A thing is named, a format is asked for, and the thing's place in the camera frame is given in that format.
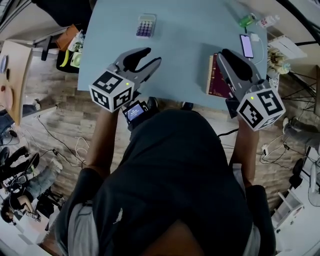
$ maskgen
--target light blue table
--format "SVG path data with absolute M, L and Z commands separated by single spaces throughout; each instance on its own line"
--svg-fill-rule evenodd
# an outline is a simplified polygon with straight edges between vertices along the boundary
M 223 48 L 243 53 L 239 20 L 250 13 L 245 6 L 226 0 L 98 0 L 87 30 L 81 59 L 78 90 L 88 91 L 109 64 L 123 52 L 150 47 L 139 67 L 154 58 L 162 63 L 145 83 L 142 97 L 153 96 L 226 110 L 225 99 L 206 95 L 209 56 Z M 136 37 L 141 14 L 155 14 L 153 37 Z M 267 32 L 250 25 L 259 35 L 264 60 L 257 64 L 267 73 Z M 254 63 L 263 57 L 261 42 L 252 42 Z

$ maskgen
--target floor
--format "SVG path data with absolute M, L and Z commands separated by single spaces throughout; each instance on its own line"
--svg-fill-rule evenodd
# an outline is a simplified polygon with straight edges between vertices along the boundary
M 48 59 L 43 62 L 39 58 L 33 58 L 25 90 L 26 103 L 32 102 L 32 100 L 36 98 L 44 99 L 49 97 L 58 103 L 58 109 L 54 112 L 40 116 L 39 120 L 37 118 L 24 119 L 20 127 L 15 127 L 21 137 L 20 145 L 11 146 L 10 149 L 13 152 L 18 146 L 28 145 L 31 152 L 39 152 L 40 155 L 45 153 L 40 159 L 40 167 L 38 167 L 38 170 L 43 168 L 46 163 L 54 157 L 54 154 L 47 150 L 55 149 L 62 154 L 65 159 L 61 156 L 58 158 L 63 164 L 63 170 L 54 183 L 52 191 L 63 194 L 66 199 L 72 193 L 76 184 L 77 177 L 81 170 L 79 167 L 81 163 L 79 163 L 79 166 L 77 167 L 72 167 L 73 165 L 77 165 L 77 159 L 71 154 L 66 146 L 50 136 L 44 126 L 53 136 L 64 142 L 73 154 L 75 154 L 75 147 L 78 142 L 77 148 L 83 148 L 78 150 L 79 156 L 82 159 L 85 157 L 86 151 L 84 149 L 87 149 L 88 146 L 83 139 L 78 140 L 78 138 L 82 137 L 90 144 L 100 107 L 91 101 L 88 92 L 77 91 L 77 80 L 77 74 L 58 71 L 55 68 L 54 60 Z M 279 88 L 280 94 L 289 94 L 295 88 L 298 88 L 297 85 L 288 77 L 283 77 L 281 79 Z M 299 117 L 303 112 L 302 108 L 304 108 L 306 104 L 307 102 L 285 102 L 287 115 L 296 115 Z M 180 107 L 180 103 L 169 100 L 161 100 L 159 105 L 161 109 Z M 226 111 L 215 111 L 198 105 L 194 107 L 194 110 L 208 120 L 217 134 L 225 133 L 238 127 L 236 118 L 231 119 Z M 307 111 L 303 113 L 300 120 L 309 124 L 318 123 L 316 116 L 312 112 Z M 274 149 L 280 148 L 265 158 L 269 162 L 277 160 L 285 150 L 282 143 L 286 138 L 283 138 L 281 134 L 282 119 L 277 121 L 275 125 L 260 131 L 257 153 L 261 152 L 261 146 L 263 144 L 268 145 L 275 138 L 280 136 L 272 142 L 268 147 L 268 150 L 271 152 Z M 129 144 L 129 136 L 130 133 L 127 130 L 127 123 L 122 113 L 120 113 L 115 138 L 113 163 L 111 166 L 112 171 L 117 168 L 122 159 L 123 153 Z M 232 155 L 235 139 L 236 133 L 221 138 L 228 159 L 230 159 Z M 302 154 L 305 153 L 304 145 L 298 144 L 290 138 L 287 139 L 286 142 L 289 147 L 294 150 Z M 299 153 L 287 150 L 282 157 L 277 160 L 277 163 L 279 164 L 277 165 L 262 164 L 259 161 L 259 155 L 257 155 L 256 177 L 254 183 L 265 187 L 271 210 L 280 201 L 277 192 L 285 192 L 289 188 L 289 178 L 292 175 L 292 167 L 301 157 L 302 155 Z M 52 232 L 41 246 L 53 255 L 60 254 L 55 245 Z

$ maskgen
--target green bottle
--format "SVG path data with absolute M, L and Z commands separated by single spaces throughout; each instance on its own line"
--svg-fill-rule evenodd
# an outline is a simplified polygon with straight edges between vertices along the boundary
M 257 19 L 257 17 L 256 17 L 253 13 L 250 13 L 249 15 L 244 16 L 244 17 L 240 20 L 239 25 L 240 25 L 240 27 L 242 27 L 242 28 L 246 28 L 246 27 L 249 26 L 251 23 L 253 23 L 256 19 Z

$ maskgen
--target phone screen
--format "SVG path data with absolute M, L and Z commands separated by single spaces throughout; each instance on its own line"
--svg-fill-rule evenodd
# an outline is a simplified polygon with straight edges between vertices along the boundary
M 248 35 L 240 35 L 241 36 L 241 42 L 242 42 L 242 48 L 243 48 L 243 54 L 247 58 L 253 58 L 254 53 L 252 52 L 250 37 Z
M 128 117 L 129 121 L 132 121 L 137 116 L 141 115 L 143 112 L 145 112 L 139 104 L 133 106 L 128 110 L 126 113 L 126 116 Z

